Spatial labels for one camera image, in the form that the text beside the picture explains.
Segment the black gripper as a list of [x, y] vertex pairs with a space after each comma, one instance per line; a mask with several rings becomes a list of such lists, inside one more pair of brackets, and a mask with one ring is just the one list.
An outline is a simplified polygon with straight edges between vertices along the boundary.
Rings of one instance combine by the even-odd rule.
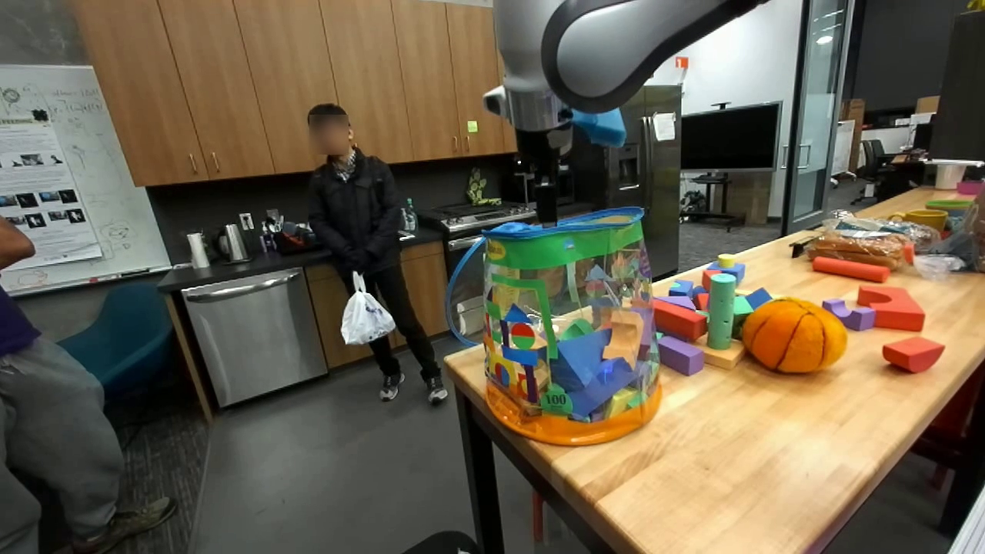
[[544, 132], [518, 132], [518, 157], [522, 171], [533, 178], [536, 217], [541, 223], [556, 222], [556, 178], [569, 145], [569, 125]]

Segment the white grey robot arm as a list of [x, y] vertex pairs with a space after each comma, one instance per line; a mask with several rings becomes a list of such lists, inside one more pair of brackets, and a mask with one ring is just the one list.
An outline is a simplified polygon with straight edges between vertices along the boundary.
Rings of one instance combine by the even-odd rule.
[[621, 107], [653, 70], [765, 0], [494, 0], [502, 79], [482, 107], [512, 123], [536, 217], [556, 222], [559, 145], [577, 115]]

